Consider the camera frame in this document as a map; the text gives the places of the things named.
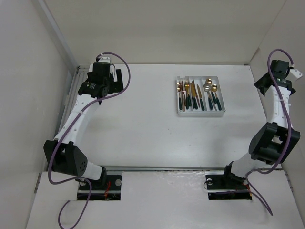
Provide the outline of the gold spoon green handle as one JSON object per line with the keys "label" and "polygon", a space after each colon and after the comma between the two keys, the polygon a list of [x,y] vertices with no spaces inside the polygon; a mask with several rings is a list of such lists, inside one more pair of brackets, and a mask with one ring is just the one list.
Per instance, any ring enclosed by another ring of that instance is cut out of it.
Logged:
{"label": "gold spoon green handle", "polygon": [[211,94],[210,94],[210,92],[207,92],[207,94],[208,94],[209,108],[210,108],[210,110],[213,110],[214,109],[214,105],[213,105],[213,102],[212,102]]}
{"label": "gold spoon green handle", "polygon": [[217,90],[218,90],[217,85],[216,84],[212,84],[211,85],[212,98],[213,98],[214,103],[217,104],[218,110],[221,111],[222,107],[221,107],[219,98],[218,98],[217,93],[216,93]]}
{"label": "gold spoon green handle", "polygon": [[[206,79],[205,82],[206,82],[207,84],[209,84],[210,86],[212,85],[212,80],[211,80],[210,78]],[[213,100],[213,102],[216,103],[216,98],[215,98],[213,92],[211,92],[211,95],[212,95],[212,100]]]}

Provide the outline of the silver slotted spoon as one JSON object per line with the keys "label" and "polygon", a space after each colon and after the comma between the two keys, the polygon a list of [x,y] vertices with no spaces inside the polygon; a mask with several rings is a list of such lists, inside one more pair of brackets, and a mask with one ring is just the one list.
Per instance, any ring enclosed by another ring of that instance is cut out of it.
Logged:
{"label": "silver slotted spoon", "polygon": [[[209,84],[205,83],[203,85],[203,89],[204,89],[205,92],[210,92],[211,86]],[[213,103],[213,110],[215,110],[215,111],[217,110],[214,103]]]}

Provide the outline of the gold fork green handle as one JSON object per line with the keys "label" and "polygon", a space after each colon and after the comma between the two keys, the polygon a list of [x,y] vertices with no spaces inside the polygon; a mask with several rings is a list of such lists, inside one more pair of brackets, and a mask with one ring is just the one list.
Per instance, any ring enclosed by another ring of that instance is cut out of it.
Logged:
{"label": "gold fork green handle", "polygon": [[184,87],[186,91],[186,99],[188,101],[189,98],[189,81],[187,79],[184,80]]}
{"label": "gold fork green handle", "polygon": [[177,83],[177,92],[178,92],[178,105],[179,105],[179,110],[183,110],[183,103],[182,103],[182,94],[181,94],[181,88],[180,84]]}
{"label": "gold fork green handle", "polygon": [[191,99],[190,99],[190,95],[189,95],[189,98],[188,98],[186,106],[187,106],[187,108],[189,108],[191,105],[192,105],[192,103],[191,103]]}

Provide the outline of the rose gold fork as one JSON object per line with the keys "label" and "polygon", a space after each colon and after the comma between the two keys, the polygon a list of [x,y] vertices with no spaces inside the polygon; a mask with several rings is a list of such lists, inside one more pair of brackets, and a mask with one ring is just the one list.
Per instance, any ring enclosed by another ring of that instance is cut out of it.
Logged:
{"label": "rose gold fork", "polygon": [[182,97],[183,97],[183,111],[185,112],[186,110],[186,94],[185,94],[185,89],[182,91]]}
{"label": "rose gold fork", "polygon": [[183,79],[180,79],[180,81],[179,81],[179,88],[180,88],[180,92],[181,92],[183,112],[185,112],[185,94],[184,94],[183,86],[184,86]]}

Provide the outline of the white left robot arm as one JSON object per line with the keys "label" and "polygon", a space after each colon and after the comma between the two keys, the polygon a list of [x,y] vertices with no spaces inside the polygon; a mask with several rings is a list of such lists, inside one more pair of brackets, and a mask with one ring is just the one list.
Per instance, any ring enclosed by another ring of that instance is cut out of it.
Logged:
{"label": "white left robot arm", "polygon": [[71,179],[88,180],[96,189],[105,187],[106,169],[90,162],[78,145],[102,101],[124,92],[122,76],[115,80],[111,65],[109,57],[102,57],[90,65],[68,119],[54,139],[44,143],[50,183],[56,184],[51,174],[57,172],[70,175]]}

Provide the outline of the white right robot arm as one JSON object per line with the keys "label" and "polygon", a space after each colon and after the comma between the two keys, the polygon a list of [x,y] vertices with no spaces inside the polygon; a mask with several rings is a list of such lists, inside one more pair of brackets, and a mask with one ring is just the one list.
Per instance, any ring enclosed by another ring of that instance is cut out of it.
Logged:
{"label": "white right robot arm", "polygon": [[248,153],[225,167],[221,175],[224,187],[243,183],[250,171],[284,162],[300,139],[300,132],[289,121],[289,97],[295,93],[289,76],[297,79],[302,74],[281,60],[273,60],[270,69],[254,84],[267,102],[266,124],[252,138]]}

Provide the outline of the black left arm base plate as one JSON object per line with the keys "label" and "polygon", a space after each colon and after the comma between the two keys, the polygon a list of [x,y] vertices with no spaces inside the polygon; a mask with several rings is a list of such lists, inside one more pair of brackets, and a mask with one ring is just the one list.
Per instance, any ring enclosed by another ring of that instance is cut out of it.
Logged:
{"label": "black left arm base plate", "polygon": [[92,186],[89,200],[117,201],[121,200],[122,172],[108,171],[105,182],[89,180]]}

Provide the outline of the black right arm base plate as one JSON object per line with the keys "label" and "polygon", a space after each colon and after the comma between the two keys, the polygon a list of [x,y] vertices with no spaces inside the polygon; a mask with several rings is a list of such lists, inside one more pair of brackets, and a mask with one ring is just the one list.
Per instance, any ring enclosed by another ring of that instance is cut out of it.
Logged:
{"label": "black right arm base plate", "polygon": [[229,178],[222,173],[206,173],[204,188],[208,200],[252,200],[244,178]]}

